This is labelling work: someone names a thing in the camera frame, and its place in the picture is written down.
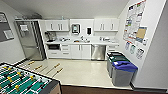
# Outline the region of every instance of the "refrigerator door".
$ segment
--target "refrigerator door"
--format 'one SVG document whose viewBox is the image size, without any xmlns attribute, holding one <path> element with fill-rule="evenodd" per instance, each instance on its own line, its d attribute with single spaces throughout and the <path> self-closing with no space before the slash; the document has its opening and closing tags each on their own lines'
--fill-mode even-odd
<svg viewBox="0 0 168 94">
<path fill-rule="evenodd" d="M 31 21 L 17 21 L 18 34 L 23 46 L 37 46 Z"/>
<path fill-rule="evenodd" d="M 16 21 L 18 36 L 27 59 L 46 58 L 38 21 Z"/>
</svg>

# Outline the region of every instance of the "microwave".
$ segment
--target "microwave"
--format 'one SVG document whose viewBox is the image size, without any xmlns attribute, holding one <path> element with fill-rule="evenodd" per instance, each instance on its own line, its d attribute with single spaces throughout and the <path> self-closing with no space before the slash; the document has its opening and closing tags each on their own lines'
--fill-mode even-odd
<svg viewBox="0 0 168 94">
<path fill-rule="evenodd" d="M 47 44 L 48 50 L 60 50 L 60 44 Z"/>
</svg>

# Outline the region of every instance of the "bulletin board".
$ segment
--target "bulletin board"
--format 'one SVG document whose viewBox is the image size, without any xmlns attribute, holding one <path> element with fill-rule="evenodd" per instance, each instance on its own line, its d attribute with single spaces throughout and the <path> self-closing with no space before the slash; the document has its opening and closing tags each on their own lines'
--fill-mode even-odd
<svg viewBox="0 0 168 94">
<path fill-rule="evenodd" d="M 14 39 L 5 13 L 0 12 L 0 42 Z"/>
<path fill-rule="evenodd" d="M 130 43 L 135 43 L 137 36 L 141 37 L 142 35 L 144 35 L 137 35 L 137 32 L 139 30 L 140 22 L 145 8 L 145 2 L 146 0 L 134 4 L 128 9 L 123 39 Z"/>
</svg>

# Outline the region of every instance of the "upper cabinet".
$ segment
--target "upper cabinet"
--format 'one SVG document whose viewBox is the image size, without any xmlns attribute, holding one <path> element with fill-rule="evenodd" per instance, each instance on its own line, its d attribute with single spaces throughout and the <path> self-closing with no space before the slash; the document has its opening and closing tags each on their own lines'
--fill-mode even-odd
<svg viewBox="0 0 168 94">
<path fill-rule="evenodd" d="M 69 20 L 45 20 L 47 31 L 69 31 Z"/>
<path fill-rule="evenodd" d="M 118 31 L 119 19 L 95 19 L 94 31 Z"/>
</svg>

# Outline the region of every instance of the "poster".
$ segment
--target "poster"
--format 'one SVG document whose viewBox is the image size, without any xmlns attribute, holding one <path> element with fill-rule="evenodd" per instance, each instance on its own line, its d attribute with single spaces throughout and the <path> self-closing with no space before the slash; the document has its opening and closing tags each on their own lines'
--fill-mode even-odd
<svg viewBox="0 0 168 94">
<path fill-rule="evenodd" d="M 123 39 L 130 43 L 135 43 L 136 41 L 136 36 L 142 19 L 145 2 L 146 0 L 134 4 L 128 9 Z"/>
</svg>

